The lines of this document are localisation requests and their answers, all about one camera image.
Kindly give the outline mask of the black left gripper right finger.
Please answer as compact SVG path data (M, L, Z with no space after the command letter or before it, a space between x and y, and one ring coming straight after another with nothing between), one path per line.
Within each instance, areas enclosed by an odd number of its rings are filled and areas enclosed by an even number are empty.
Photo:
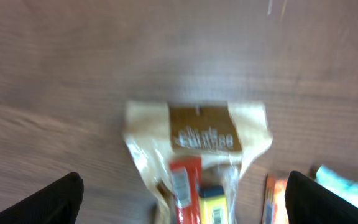
M290 173L285 191L289 224L358 224L358 208L301 172Z

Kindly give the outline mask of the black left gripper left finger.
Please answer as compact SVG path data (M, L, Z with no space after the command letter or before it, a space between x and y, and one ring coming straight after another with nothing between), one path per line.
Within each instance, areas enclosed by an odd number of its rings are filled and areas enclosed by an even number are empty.
M74 224L83 192L83 179L71 172L1 211L0 224Z

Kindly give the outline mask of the orange tissue packet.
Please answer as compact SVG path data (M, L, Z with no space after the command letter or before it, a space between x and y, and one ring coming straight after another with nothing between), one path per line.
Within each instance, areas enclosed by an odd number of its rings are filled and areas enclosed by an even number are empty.
M288 176L267 176L261 224L289 224L285 205L287 181Z

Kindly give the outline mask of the teal wet wipes packet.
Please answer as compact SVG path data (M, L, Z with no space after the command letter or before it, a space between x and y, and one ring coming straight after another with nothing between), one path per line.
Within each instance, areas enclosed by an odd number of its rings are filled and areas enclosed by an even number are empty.
M358 182L341 177L326 166L320 166L315 181L358 208Z

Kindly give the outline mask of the yellow glue stick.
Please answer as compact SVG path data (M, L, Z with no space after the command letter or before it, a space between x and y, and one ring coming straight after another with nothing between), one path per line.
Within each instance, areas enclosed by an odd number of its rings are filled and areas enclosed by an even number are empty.
M227 198L221 185L199 191L201 224L228 224Z

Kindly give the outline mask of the beige brown snack bag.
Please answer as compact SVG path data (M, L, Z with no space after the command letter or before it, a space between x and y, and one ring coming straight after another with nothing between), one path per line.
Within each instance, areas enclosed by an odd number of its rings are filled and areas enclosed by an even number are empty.
M235 223L239 182L273 141L262 103L131 101L123 135L145 186L156 198L155 223L177 223L169 163L188 157L201 158L199 191L224 187L228 220Z

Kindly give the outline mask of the red snack stick packet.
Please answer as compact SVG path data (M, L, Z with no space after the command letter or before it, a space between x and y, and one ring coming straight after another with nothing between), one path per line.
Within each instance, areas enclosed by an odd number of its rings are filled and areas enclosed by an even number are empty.
M169 163L177 223L200 224L199 186L201 158L188 157Z

